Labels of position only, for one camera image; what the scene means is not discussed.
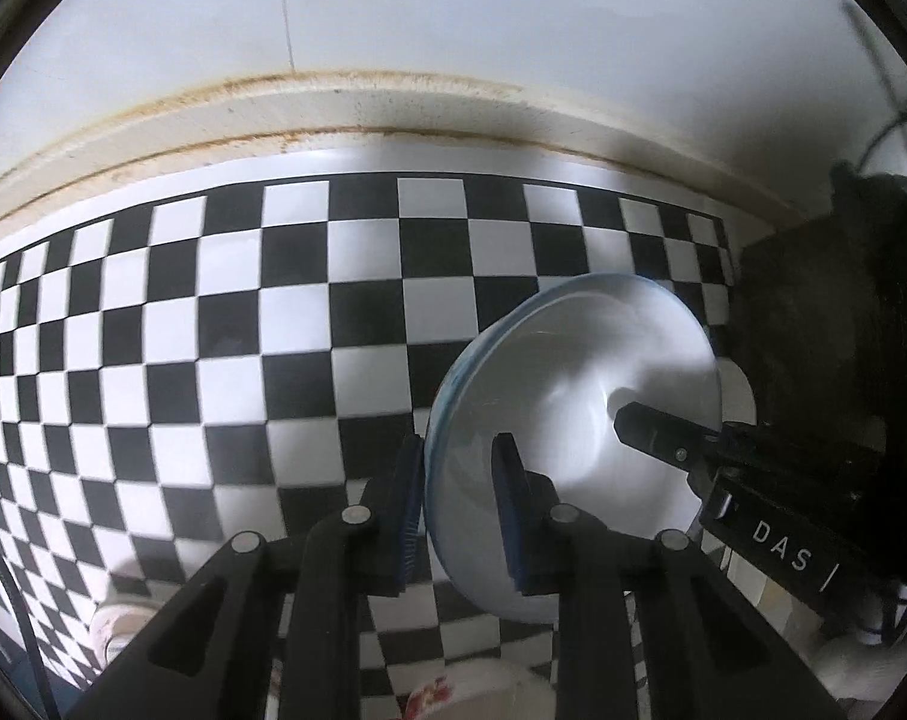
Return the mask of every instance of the vertical line on wall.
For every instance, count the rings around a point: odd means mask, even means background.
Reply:
[[[287,0],[281,0],[284,9],[284,37],[287,38],[287,59],[290,61],[290,71],[296,71],[293,66],[293,45],[290,42],[290,15],[287,12]]]

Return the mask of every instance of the checkered tablecloth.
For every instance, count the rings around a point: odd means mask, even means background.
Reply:
[[[164,600],[232,533],[359,500],[471,338],[587,271],[656,279],[722,343],[719,220],[498,176],[216,187],[1,260],[0,543],[52,669],[95,678],[108,592]],[[555,671],[551,627],[474,608],[426,536],[409,590],[362,606],[370,718],[456,659]]]

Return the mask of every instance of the white wall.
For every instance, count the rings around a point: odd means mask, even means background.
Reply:
[[[64,0],[1,81],[0,175],[81,127],[228,79],[426,71],[623,112],[812,213],[831,161],[890,115],[844,1]]]

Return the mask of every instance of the black and white checkered surface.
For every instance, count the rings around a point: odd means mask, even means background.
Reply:
[[[660,281],[721,340],[719,220],[496,176],[235,184],[1,260],[0,543],[53,670],[95,677],[108,592],[164,600],[232,533],[359,500],[471,338],[587,271]],[[555,670],[551,628],[474,608],[426,538],[361,618],[371,718],[456,659]]]

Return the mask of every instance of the bowl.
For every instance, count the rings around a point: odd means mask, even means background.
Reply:
[[[610,528],[652,538],[686,530],[699,499],[679,469],[624,446],[620,406],[639,401],[720,427],[716,358],[669,290],[624,274],[587,274],[532,296],[457,358],[434,400],[425,442],[425,512],[453,585],[487,613],[557,619],[556,596],[524,598],[507,573],[490,445],[514,435],[524,467]]]

